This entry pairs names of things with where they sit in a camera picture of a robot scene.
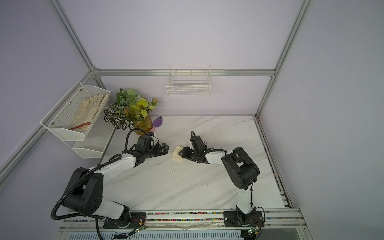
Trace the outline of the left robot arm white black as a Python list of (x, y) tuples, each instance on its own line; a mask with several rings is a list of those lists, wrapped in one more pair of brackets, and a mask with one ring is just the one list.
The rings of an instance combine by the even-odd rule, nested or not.
[(64, 220), (74, 217), (90, 217), (96, 220), (111, 219), (120, 224), (131, 222), (130, 208), (104, 197), (104, 186), (117, 175), (138, 167), (147, 159), (167, 155), (170, 147), (161, 143), (154, 133), (143, 133), (137, 142), (129, 146), (126, 136), (124, 150), (112, 156), (107, 162), (93, 168), (77, 168), (50, 217)]

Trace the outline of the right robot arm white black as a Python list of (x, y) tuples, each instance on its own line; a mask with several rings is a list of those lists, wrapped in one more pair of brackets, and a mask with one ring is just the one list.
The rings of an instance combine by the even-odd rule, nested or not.
[(188, 147), (178, 147), (173, 156), (198, 164), (217, 164), (226, 169), (232, 183), (240, 189), (236, 210), (246, 216), (255, 211), (252, 186), (258, 180), (260, 169), (242, 147), (232, 151), (209, 148), (208, 145), (191, 131)]

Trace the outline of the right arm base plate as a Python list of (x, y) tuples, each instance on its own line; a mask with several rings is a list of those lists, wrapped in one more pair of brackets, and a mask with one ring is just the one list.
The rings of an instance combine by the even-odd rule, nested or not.
[(241, 211), (224, 211), (225, 227), (263, 227), (265, 225), (261, 211), (243, 214)]

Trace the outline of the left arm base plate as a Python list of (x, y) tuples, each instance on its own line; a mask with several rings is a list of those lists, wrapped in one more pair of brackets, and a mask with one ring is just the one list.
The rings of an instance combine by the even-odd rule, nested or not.
[(137, 229), (145, 223), (147, 214), (144, 212), (130, 212), (123, 214), (119, 219), (106, 218), (104, 229)]

